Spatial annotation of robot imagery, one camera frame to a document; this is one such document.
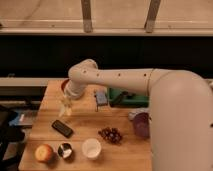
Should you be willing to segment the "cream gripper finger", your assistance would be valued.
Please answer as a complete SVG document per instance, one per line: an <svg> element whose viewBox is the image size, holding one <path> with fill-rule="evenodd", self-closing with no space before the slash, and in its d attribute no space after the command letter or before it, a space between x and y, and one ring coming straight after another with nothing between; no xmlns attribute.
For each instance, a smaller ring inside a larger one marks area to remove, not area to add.
<svg viewBox="0 0 213 171"><path fill-rule="evenodd" d="M66 113L68 116L72 114L72 101L69 99L66 102Z"/></svg>
<svg viewBox="0 0 213 171"><path fill-rule="evenodd" d="M67 102L66 98L62 98L61 99L61 111L60 111L60 115L67 115L67 113L66 113L66 102Z"/></svg>

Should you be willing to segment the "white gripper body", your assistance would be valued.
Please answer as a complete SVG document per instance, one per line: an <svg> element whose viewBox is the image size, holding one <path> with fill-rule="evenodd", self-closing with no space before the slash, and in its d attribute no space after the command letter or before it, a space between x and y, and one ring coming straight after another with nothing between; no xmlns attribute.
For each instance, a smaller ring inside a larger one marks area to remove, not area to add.
<svg viewBox="0 0 213 171"><path fill-rule="evenodd" d="M83 84L69 80L65 85L64 93L70 99L79 99L84 94L84 90L85 86Z"/></svg>

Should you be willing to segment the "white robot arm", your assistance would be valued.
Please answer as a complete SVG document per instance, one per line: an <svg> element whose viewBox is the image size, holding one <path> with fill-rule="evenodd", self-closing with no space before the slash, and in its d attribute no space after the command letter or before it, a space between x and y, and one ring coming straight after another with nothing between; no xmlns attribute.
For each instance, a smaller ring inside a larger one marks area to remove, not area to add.
<svg viewBox="0 0 213 171"><path fill-rule="evenodd" d="M89 84L149 97L153 171L213 171L213 91L186 70L100 70L92 59L68 71L64 93L80 98Z"/></svg>

